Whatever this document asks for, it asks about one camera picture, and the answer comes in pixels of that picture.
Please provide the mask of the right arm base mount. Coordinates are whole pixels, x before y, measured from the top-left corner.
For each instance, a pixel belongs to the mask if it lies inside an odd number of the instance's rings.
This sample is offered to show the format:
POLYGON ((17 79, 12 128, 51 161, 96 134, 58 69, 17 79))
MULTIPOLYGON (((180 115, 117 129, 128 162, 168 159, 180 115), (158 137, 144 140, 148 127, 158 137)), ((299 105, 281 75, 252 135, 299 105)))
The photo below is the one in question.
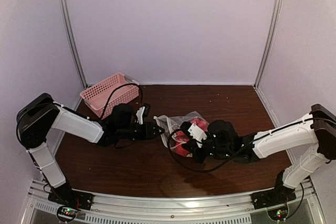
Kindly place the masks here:
POLYGON ((272 221, 284 221, 289 216, 288 203, 295 200, 296 194, 277 193, 274 189, 259 191, 251 194, 254 209, 266 208, 267 215, 272 221))

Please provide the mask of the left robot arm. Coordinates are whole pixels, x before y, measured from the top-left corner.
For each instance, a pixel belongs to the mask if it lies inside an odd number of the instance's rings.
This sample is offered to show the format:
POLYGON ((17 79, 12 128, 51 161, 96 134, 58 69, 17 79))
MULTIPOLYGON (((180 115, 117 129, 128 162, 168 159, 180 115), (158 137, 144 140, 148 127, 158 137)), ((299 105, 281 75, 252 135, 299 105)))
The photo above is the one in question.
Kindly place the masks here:
POLYGON ((76 195, 47 144, 50 131, 61 136, 72 135, 91 144, 108 147, 120 140, 144 141, 161 136, 165 130, 146 121, 150 110, 144 104, 135 110, 120 103, 105 118, 93 119, 57 103, 50 94, 42 93, 16 115, 16 137, 51 187, 51 192, 64 205, 71 205, 76 195))

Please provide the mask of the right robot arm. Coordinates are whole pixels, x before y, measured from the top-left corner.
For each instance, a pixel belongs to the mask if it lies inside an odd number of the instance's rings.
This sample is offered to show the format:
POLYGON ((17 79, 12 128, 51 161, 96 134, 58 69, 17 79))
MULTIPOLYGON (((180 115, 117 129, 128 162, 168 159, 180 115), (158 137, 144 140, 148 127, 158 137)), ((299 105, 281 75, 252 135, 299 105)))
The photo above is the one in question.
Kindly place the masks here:
POLYGON ((239 136, 233 125, 224 120, 213 121, 207 130, 183 122, 180 130, 189 139, 182 148, 199 163, 212 156, 224 163, 248 164, 308 144, 307 151, 278 174, 274 188, 267 192, 274 204, 281 203, 306 177, 335 159, 335 115, 320 104, 314 104, 308 114, 296 121, 245 136, 239 136))

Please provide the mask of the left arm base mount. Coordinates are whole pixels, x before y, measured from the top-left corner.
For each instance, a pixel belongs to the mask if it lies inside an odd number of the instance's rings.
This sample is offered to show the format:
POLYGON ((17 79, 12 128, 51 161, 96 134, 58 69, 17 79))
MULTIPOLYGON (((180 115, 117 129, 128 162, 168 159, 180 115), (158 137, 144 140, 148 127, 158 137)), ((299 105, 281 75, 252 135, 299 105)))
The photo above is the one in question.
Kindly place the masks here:
POLYGON ((65 199, 51 191, 48 200, 60 204, 56 210, 56 217, 59 221, 71 222, 78 217, 82 210, 91 209, 93 194, 73 190, 70 193, 70 198, 65 199))

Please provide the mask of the red fake fruit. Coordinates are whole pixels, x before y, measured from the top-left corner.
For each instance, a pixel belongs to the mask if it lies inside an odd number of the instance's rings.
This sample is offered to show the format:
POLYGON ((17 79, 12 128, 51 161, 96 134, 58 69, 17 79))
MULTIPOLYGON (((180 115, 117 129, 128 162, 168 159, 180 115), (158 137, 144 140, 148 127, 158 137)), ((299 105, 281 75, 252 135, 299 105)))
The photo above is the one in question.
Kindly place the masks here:
POLYGON ((174 133, 171 140, 171 150, 179 156, 192 157, 192 153, 182 146, 189 140, 190 139, 182 131, 174 133))

